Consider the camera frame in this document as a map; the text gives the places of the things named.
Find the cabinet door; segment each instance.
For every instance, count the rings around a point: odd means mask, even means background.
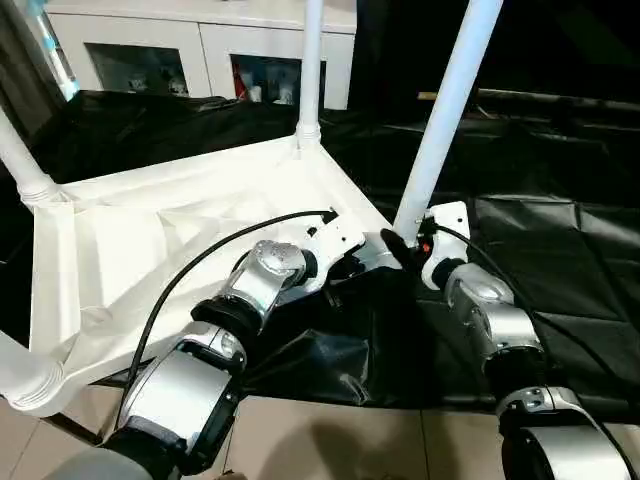
[[[208,97],[197,23],[50,14],[81,89]]]
[[[274,76],[279,75],[285,82],[298,85],[293,85],[294,91],[299,89],[303,31],[200,24],[200,32],[214,95],[235,98],[239,89],[248,89],[249,85],[244,85],[247,76],[239,70],[253,67],[259,71],[252,80],[261,87],[264,101],[274,101],[274,92],[265,91],[273,90]],[[324,92],[325,108],[347,108],[354,39],[350,34],[322,34],[321,81],[324,83],[321,94]],[[279,74],[272,74],[278,63],[281,64]],[[295,78],[291,78],[292,69],[297,70]]]

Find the white tube connector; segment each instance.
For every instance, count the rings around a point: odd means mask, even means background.
[[[478,74],[502,0],[470,0],[422,137],[393,228],[407,245],[416,235]]]
[[[62,365],[30,352],[0,332],[0,394],[22,411],[37,409],[58,390]]]
[[[300,80],[300,118],[296,128],[299,147],[317,144],[320,141],[318,104],[323,7],[323,0],[307,0]]]
[[[50,200],[60,192],[24,144],[9,117],[0,108],[0,159],[16,181],[20,199],[28,207]]]

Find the glass cabinet door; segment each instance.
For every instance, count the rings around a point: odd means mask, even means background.
[[[175,48],[85,45],[104,90],[189,96]]]

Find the black fabric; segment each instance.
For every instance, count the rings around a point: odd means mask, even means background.
[[[588,342],[640,396],[640,140],[633,130],[581,126],[573,120],[583,111],[564,113],[570,123],[463,121],[434,202],[464,200],[472,238],[533,307]],[[296,120],[286,106],[83,92],[33,151],[56,181],[69,182],[287,135]],[[321,126],[327,150],[392,219],[420,129],[357,112],[324,112]],[[2,240],[13,253],[0,267],[8,312],[1,326],[26,342],[31,227],[12,189],[2,188],[15,198],[13,207],[1,205],[16,228]],[[637,421],[584,352],[546,327],[540,332],[591,411]],[[379,270],[327,287],[277,311],[257,348],[250,393],[401,408],[494,406],[462,326],[415,275]]]

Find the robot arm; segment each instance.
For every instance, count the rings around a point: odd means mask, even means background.
[[[110,438],[48,478],[159,480],[210,468],[233,424],[247,358],[273,308],[317,291],[329,268],[364,243],[352,225],[335,218],[305,248],[258,242],[136,379]]]
[[[457,218],[466,217],[466,209],[452,217],[451,205],[443,207],[447,210],[432,209],[438,224],[449,220],[451,228],[460,223]],[[469,236],[465,225],[458,229]],[[515,306],[509,286],[467,263],[463,242],[441,231],[436,235],[422,280],[444,292],[455,318],[466,327],[476,365],[497,401],[506,478],[635,478],[618,446],[552,365],[532,319]]]

